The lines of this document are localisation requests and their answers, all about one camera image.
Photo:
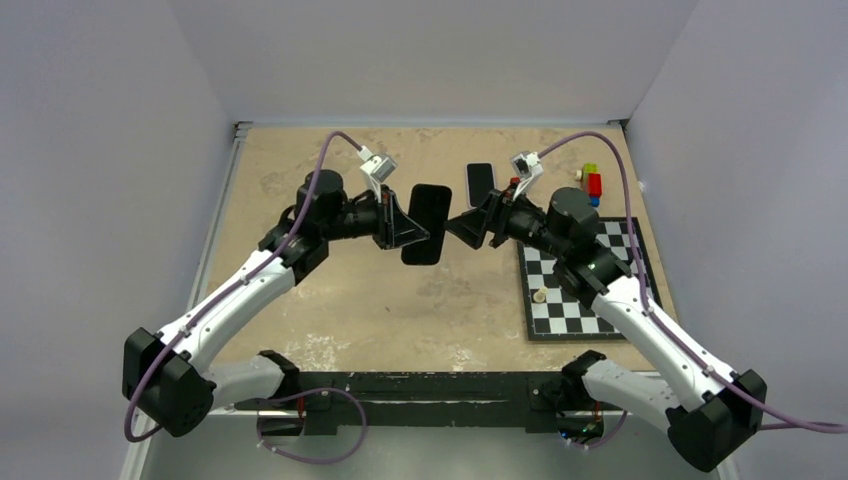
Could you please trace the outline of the black phone case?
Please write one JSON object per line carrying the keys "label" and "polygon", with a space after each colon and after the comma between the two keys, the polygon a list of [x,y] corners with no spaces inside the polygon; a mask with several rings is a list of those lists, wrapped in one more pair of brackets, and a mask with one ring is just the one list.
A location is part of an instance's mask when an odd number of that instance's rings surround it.
{"label": "black phone case", "polygon": [[412,188],[408,214],[427,230],[429,238],[403,247],[403,264],[432,266],[440,261],[451,201],[452,190],[447,186],[417,184]]}

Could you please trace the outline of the phone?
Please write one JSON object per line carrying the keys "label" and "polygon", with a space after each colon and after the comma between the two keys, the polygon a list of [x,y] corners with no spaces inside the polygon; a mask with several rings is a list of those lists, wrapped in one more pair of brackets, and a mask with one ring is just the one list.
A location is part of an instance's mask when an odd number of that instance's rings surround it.
{"label": "phone", "polygon": [[480,207],[489,192],[496,187],[494,167],[491,163],[475,162],[465,167],[468,203]]}

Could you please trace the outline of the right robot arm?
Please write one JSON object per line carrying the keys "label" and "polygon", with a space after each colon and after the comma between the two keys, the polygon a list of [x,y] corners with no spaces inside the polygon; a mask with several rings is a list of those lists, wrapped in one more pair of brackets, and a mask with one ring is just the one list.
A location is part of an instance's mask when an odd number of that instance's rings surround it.
{"label": "right robot arm", "polygon": [[564,399],[576,407],[598,400],[634,414],[665,432],[690,466],[710,472],[760,429],[767,384],[711,354],[648,298],[644,274],[598,240],[598,224],[589,196],[564,187],[546,210],[512,189],[493,190],[445,229],[473,249],[491,234],[491,247],[513,239],[552,256],[562,289],[618,329],[660,376],[650,380],[587,352],[565,369]]}

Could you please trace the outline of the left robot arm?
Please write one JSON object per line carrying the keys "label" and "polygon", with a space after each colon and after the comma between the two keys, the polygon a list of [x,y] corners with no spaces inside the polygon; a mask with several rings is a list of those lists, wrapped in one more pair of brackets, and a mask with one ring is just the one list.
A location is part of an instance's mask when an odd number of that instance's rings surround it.
{"label": "left robot arm", "polygon": [[245,263],[213,294],[157,332],[143,327],[125,340],[122,393],[128,412],[155,422],[154,433],[181,437],[224,398],[211,362],[258,313],[299,285],[329,256],[333,241],[369,237],[382,250],[429,239],[384,184],[350,197],[341,176],[308,174],[296,201],[259,241]]}

